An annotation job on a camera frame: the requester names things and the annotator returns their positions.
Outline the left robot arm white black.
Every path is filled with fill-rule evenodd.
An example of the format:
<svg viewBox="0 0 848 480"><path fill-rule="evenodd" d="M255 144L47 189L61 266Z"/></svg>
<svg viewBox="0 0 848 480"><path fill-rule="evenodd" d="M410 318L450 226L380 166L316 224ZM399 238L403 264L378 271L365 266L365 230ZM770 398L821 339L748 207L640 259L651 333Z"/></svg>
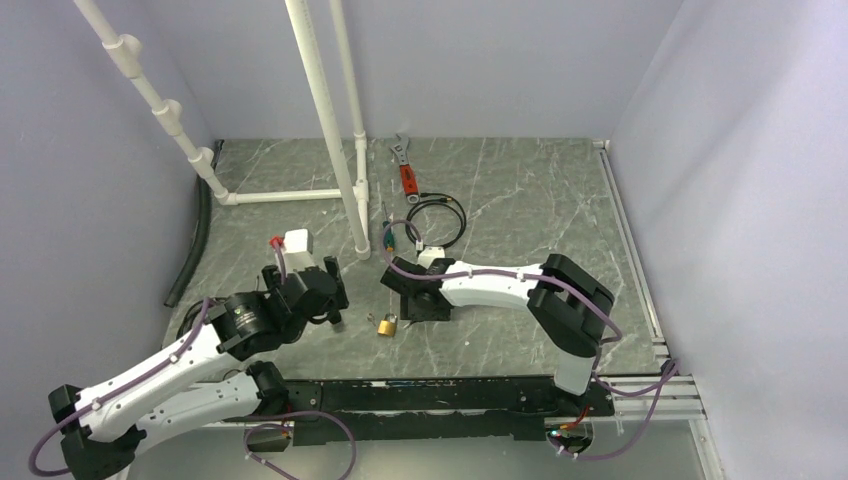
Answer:
<svg viewBox="0 0 848 480"><path fill-rule="evenodd" d="M305 407L261 353L295 343L308 324L341 322L349 305L338 261L281 274L262 270L263 290L204 301L194 326L128 371L49 396L62 435L64 473L108 479L152 446L220 420L272 420Z"/></svg>

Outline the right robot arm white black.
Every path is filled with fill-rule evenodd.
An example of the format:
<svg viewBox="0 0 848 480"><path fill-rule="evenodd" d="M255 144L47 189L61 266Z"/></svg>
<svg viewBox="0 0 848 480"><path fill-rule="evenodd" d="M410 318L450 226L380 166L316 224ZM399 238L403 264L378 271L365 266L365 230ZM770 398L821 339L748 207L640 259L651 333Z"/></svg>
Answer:
<svg viewBox="0 0 848 480"><path fill-rule="evenodd" d="M447 321L460 307L492 307L530 314L559 350L551 401L574 415L590 399L591 375L607 329L614 294L569 257L550 254L518 267L474 265L436 258L428 265L396 257L380 283L401 296L402 315L415 322Z"/></svg>

